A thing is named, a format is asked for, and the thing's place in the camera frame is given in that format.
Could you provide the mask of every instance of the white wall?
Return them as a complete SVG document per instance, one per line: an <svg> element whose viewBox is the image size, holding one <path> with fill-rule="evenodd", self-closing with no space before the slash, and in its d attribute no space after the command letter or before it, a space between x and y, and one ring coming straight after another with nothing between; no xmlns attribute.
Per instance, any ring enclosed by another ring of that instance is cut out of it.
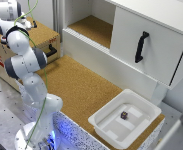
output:
<svg viewBox="0 0 183 150"><path fill-rule="evenodd" d="M24 13L28 12L28 1L27 0L17 0L21 6ZM30 0L31 8L34 6L36 0ZM53 29L53 9L52 0L38 0L38 5L33 11L33 16L35 20L41 22L42 24Z"/></svg>
<svg viewBox="0 0 183 150"><path fill-rule="evenodd" d="M168 91L164 102L183 112L183 80L173 90Z"/></svg>

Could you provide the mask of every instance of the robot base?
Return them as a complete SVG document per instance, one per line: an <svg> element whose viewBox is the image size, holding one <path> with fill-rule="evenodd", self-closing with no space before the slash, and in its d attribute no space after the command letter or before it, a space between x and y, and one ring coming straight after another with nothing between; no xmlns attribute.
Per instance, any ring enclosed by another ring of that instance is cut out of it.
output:
<svg viewBox="0 0 183 150"><path fill-rule="evenodd" d="M26 135L28 135L28 133L31 131L31 129L34 127L35 125L35 122L31 122L29 124L26 124L22 129L20 129L17 134L16 134L16 137L15 137L15 148L16 150L46 150L46 147L43 149L40 149L40 146L39 145L42 145L42 141L40 143L38 143L36 146L27 146L27 148L25 149L26 147L26 144L27 144L27 141L25 140L25 137ZM58 133L56 133L54 135L55 139L54 139L54 142L55 142L55 150L58 149L60 143L61 143L61 138L59 136Z"/></svg>

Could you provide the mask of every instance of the cork surface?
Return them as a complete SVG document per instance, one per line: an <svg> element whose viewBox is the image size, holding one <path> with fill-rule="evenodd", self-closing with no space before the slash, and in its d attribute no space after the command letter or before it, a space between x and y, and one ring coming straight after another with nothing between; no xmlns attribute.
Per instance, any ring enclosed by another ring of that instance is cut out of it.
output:
<svg viewBox="0 0 183 150"><path fill-rule="evenodd" d="M95 133L88 118L121 93L122 89L66 55L47 65L46 72L49 93L63 99L61 111L111 150L114 150ZM44 71L40 70L38 74L45 81ZM136 150L163 119L164 116L160 115L128 150Z"/></svg>
<svg viewBox="0 0 183 150"><path fill-rule="evenodd" d="M33 20L31 17L27 17L27 20L33 23ZM37 28L32 28L30 31L28 31L30 38L35 42L36 45L42 44L49 39L52 39L56 36L59 36L59 34L48 27L44 26L42 23L36 21Z"/></svg>
<svg viewBox="0 0 183 150"><path fill-rule="evenodd" d="M107 48L110 48L113 26L109 23L94 16L89 16L69 25L69 28Z"/></svg>

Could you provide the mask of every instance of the black handle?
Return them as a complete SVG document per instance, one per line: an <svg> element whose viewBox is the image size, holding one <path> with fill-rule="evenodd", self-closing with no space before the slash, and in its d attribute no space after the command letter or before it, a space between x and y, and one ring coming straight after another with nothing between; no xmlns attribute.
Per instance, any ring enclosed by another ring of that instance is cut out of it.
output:
<svg viewBox="0 0 183 150"><path fill-rule="evenodd" d="M47 57L52 56L53 54L57 53L57 50L50 44L49 49L51 50L50 52L46 53Z"/></svg>
<svg viewBox="0 0 183 150"><path fill-rule="evenodd" d="M138 48L135 55L135 63L139 63L143 59L143 57L141 56L141 53L144 45L144 39L146 39L147 37L149 37L149 33L144 31L138 43Z"/></svg>

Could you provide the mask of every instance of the open cabinet compartment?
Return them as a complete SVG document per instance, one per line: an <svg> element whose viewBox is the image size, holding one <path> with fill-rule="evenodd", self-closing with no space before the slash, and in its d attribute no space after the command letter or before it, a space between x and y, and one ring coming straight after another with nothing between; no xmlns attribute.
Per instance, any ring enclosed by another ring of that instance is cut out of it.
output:
<svg viewBox="0 0 183 150"><path fill-rule="evenodd" d="M105 0L65 0L64 28L110 48L116 6Z"/></svg>

